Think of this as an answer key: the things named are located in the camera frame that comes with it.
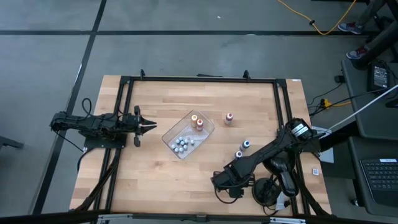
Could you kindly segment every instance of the wooden tabletop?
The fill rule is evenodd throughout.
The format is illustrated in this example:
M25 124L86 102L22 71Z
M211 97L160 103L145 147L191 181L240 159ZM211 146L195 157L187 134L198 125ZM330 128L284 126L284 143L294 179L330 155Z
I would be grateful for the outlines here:
M104 76L95 114L113 111L119 81L120 76ZM287 88L293 116L310 124L301 81L287 80ZM280 97L286 122L282 90ZM135 105L140 106L144 118L157 122L157 128L141 137L141 147L134 146L133 134L129 134L119 163L112 212L264 214L262 207L252 198L250 188L246 188L243 198L233 204L219 202L210 177L213 171L223 170L244 140L251 142L244 153L250 155L275 139L278 121L271 84L134 82L130 111ZM211 119L215 130L196 151L180 160L162 142L162 136L191 110L201 111ZM234 114L230 127L223 122L229 112ZM82 160L70 208L79 206L97 184L103 156L104 149L95 149ZM306 186L323 209L330 213L319 161L306 152L300 156ZM313 168L318 169L320 175L312 175ZM256 178L270 176L261 165L254 173ZM104 208L107 192L106 185L100 208ZM225 192L219 195L225 201L231 200ZM302 213L300 194L297 203ZM278 213L291 214L291 207Z

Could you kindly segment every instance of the bottle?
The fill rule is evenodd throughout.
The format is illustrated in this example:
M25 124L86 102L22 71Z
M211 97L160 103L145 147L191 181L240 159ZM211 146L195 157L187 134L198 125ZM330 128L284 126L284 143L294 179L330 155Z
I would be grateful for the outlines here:
M198 121L198 116L192 115L192 117L191 117L191 125L192 125L192 127L195 128L197 126L197 121Z
M231 113L226 114L224 123L225 123L226 125L228 125L228 126L231 125L232 119L233 119L233 118L234 118L234 115L233 115L233 114L231 114Z
M199 119L197 121L197 130L198 131L202 131L203 130L203 121L201 119Z
M240 159L243 156L241 151L235 152L235 159Z
M244 152L248 149L248 147L250 146L250 142L248 140L244 141L242 143L242 145L239 147L239 149Z

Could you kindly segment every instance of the sticker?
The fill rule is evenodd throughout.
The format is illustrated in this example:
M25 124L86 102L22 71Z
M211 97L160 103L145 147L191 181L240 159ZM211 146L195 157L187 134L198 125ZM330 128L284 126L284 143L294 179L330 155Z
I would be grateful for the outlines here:
M312 175L319 175L318 169L312 169Z
M292 133L293 133L293 134L296 133L298 130L302 129L303 127L304 127L303 124L299 124L297 127L295 127L295 128L292 130Z
M396 159L380 159L380 162L397 162Z
M294 135L296 137L299 137L301 134L303 134L304 132L308 131L307 127L302 128L300 131L297 131L296 133L294 133Z

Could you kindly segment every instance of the yellow cable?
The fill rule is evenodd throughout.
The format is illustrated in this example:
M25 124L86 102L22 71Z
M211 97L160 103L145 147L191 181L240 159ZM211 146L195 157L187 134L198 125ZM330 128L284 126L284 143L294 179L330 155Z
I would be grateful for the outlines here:
M294 9L292 9L291 7L289 7L288 5L286 5L286 3L282 2L281 0L278 0L278 1L279 1L280 3L282 3L284 6L286 6L286 8L290 9L292 12L294 12L294 13L296 13L296 14L298 14L298 15L300 15L300 16L306 18L306 19L308 19L310 22L312 21L312 19L310 19L308 16L306 16L306 15L304 15L304 14L301 14L301 13L295 11ZM315 23L313 23L312 26L318 31L318 33L319 33L320 35L328 35L328 34L330 34L330 32L332 32L332 31L338 26L338 24L340 24L340 22L347 16L348 12L351 10L351 8L354 6L355 3L356 3L356 0L353 1L353 3L352 3L352 4L349 6L349 8L347 9L346 13L344 13L343 17L341 17L341 19L336 23L336 25L335 25L333 28L331 28L328 32L326 32L326 33L320 32L319 29L318 29L318 27L317 27L317 25L315 25Z
M340 103L340 104L338 104L338 105L333 105L333 106L345 106L345 105L348 105L348 104L350 104L351 102L349 101L349 102L347 102L347 103Z

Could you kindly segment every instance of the gray floor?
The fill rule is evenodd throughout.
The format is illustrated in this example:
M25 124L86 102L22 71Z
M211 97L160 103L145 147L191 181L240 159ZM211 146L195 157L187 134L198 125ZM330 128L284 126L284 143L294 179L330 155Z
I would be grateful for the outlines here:
M298 11L317 20L327 30L349 6L347 2L286 0ZM91 30L100 0L0 1L0 30ZM347 20L356 18L364 4L357 4ZM305 19L277 1L122 1L108 0L100 30L312 30ZM370 24L367 29L374 29ZM0 216L29 213L39 179L55 137L52 115L65 109L88 36L0 35L0 135L25 142L22 150L0 152ZM345 53L364 43L362 37L279 37L237 35L97 36L74 114L83 115L80 101L93 103L103 75L194 76L197 73L240 77L300 78L305 96L336 86ZM328 95L331 101L347 97L343 85ZM345 118L350 106L335 108L313 118L329 127ZM69 131L78 146L83 138ZM44 206L44 212L67 211L76 179L80 152L65 142ZM335 215L361 220L397 223L398 219L369 215L349 204L351 182L326 178Z

